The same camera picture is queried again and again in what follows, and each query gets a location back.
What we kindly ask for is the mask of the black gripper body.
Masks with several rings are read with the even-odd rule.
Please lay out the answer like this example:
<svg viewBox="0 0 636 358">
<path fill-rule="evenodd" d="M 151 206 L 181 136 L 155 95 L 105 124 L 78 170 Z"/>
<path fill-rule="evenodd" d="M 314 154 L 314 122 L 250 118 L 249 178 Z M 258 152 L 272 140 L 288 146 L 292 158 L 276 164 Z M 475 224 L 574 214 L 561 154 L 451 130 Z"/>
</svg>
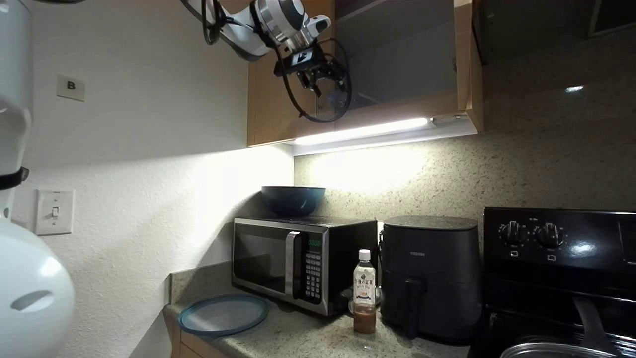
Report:
<svg viewBox="0 0 636 358">
<path fill-rule="evenodd" d="M 328 75 L 328 61 L 324 51 L 316 45 L 294 51 L 290 57 L 290 65 L 300 83 L 316 97 L 320 97 L 322 89 L 318 85 L 318 79 Z"/>
</svg>

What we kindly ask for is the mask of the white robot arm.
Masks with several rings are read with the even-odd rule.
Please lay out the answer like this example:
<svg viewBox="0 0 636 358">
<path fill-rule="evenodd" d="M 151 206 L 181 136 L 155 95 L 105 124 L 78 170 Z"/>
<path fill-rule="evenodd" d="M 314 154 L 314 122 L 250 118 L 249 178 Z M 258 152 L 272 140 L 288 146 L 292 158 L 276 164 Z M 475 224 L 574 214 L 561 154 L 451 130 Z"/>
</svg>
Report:
<svg viewBox="0 0 636 358">
<path fill-rule="evenodd" d="M 250 0 L 239 11 L 229 11 L 221 0 L 181 0 L 181 3 L 201 21 L 207 43 L 225 39 L 249 61 L 276 51 L 276 77 L 296 73 L 316 95 L 322 95 L 316 85 L 320 77 L 338 77 L 338 65 L 318 43 L 332 19 L 324 13 L 310 15 L 302 0 Z"/>
</svg>

